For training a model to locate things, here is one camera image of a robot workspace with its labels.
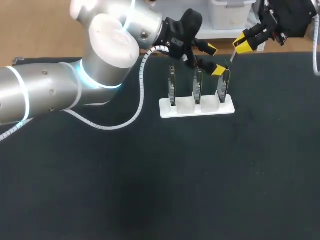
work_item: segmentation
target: screw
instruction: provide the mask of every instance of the screw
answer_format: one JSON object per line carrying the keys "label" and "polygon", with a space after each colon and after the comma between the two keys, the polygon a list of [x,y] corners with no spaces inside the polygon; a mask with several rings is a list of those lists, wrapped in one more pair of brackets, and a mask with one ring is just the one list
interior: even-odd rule
{"label": "screw", "polygon": [[146,32],[143,32],[143,33],[141,34],[141,38],[142,38],[143,40],[146,40],[148,37],[149,37],[149,36],[148,36],[148,34],[147,34]]}

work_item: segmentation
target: dark green mat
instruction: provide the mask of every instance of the dark green mat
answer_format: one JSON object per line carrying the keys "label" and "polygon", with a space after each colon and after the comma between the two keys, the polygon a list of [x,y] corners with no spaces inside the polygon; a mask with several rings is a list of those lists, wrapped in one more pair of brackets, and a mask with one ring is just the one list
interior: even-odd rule
{"label": "dark green mat", "polygon": [[[311,53],[239,57],[234,115],[161,119],[171,62],[148,62],[142,115],[128,128],[103,132],[58,112],[0,143],[2,240],[320,238],[320,77]],[[193,75],[182,66],[177,93],[187,96]],[[138,70],[108,106],[77,112],[123,123],[137,110]],[[206,78],[204,93],[216,84]]]}

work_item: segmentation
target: white spiral cable wrap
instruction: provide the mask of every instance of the white spiral cable wrap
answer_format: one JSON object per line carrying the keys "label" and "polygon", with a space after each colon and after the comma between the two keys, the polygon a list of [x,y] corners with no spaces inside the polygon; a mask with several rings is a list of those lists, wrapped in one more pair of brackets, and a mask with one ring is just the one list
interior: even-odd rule
{"label": "white spiral cable wrap", "polygon": [[319,15],[315,16],[314,38],[313,38],[313,71],[316,76],[320,76],[318,70],[318,38],[319,38]]}
{"label": "white spiral cable wrap", "polygon": [[[144,73],[145,73],[145,66],[147,63],[148,58],[157,51],[162,51],[165,53],[169,53],[169,49],[166,46],[155,46],[153,48],[151,48],[144,56],[141,66],[140,66],[140,72],[139,72],[139,83],[140,83],[140,102],[139,102],[139,106],[138,106],[138,110],[135,113],[135,115],[126,123],[123,123],[121,125],[118,126],[101,126],[101,125],[97,125],[87,119],[85,119],[84,117],[82,117],[81,115],[79,115],[78,113],[72,111],[72,110],[65,110],[66,113],[71,114],[72,116],[74,116],[75,118],[77,118],[78,120],[84,122],[85,124],[95,128],[95,129],[99,129],[99,130],[103,130],[103,131],[113,131],[113,130],[118,130],[118,129],[122,129],[125,128],[127,126],[129,126],[130,124],[132,124],[135,120],[137,120],[137,118],[139,117],[139,115],[141,114],[143,105],[144,105],[144,101],[145,101],[145,87],[144,87]],[[8,138],[9,136],[11,136],[12,134],[14,134],[16,131],[18,131],[19,129],[21,129],[23,126],[25,126],[27,123],[29,123],[32,119],[26,120],[26,121],[22,121],[20,123],[18,123],[16,126],[14,126],[13,128],[11,128],[10,130],[6,131],[4,134],[0,135],[0,142],[5,140],[6,138]]]}
{"label": "white spiral cable wrap", "polygon": [[32,119],[28,119],[26,121],[21,121],[17,125],[15,125],[10,130],[6,131],[4,134],[0,135],[0,142],[10,137],[12,134],[14,134],[16,131],[24,127],[26,124],[30,123]]}

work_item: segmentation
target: white container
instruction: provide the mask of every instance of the white container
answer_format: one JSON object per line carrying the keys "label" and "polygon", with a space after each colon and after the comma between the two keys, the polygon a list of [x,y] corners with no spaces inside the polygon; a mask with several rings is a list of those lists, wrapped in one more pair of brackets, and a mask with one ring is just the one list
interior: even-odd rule
{"label": "white container", "polygon": [[209,0],[215,30],[245,29],[252,4],[257,0]]}

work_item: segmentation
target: white holder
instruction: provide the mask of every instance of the white holder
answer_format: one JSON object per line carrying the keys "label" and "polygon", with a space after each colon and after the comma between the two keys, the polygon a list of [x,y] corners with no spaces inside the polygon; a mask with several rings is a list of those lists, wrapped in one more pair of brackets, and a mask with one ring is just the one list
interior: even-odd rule
{"label": "white holder", "polygon": [[226,115],[236,111],[231,96],[227,95],[225,103],[220,103],[218,92],[215,95],[201,96],[200,105],[196,105],[193,96],[177,97],[175,102],[176,106],[171,106],[169,98],[160,99],[160,114],[163,119]]}

